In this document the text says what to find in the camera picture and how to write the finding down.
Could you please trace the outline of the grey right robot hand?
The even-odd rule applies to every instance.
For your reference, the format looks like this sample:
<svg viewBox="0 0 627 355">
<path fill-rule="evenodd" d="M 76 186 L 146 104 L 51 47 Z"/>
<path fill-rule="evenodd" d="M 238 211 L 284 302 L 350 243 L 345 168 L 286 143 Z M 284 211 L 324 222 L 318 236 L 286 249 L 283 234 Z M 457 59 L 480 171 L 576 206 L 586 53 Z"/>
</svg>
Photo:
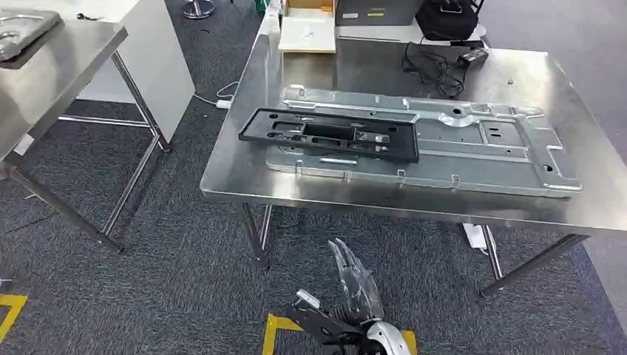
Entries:
<svg viewBox="0 0 627 355">
<path fill-rule="evenodd" d="M 339 318 L 351 325 L 382 320 L 384 310 L 373 272 L 367 269 L 346 243 L 339 238 L 328 241 L 336 260 L 344 303 L 337 308 Z"/>
</svg>

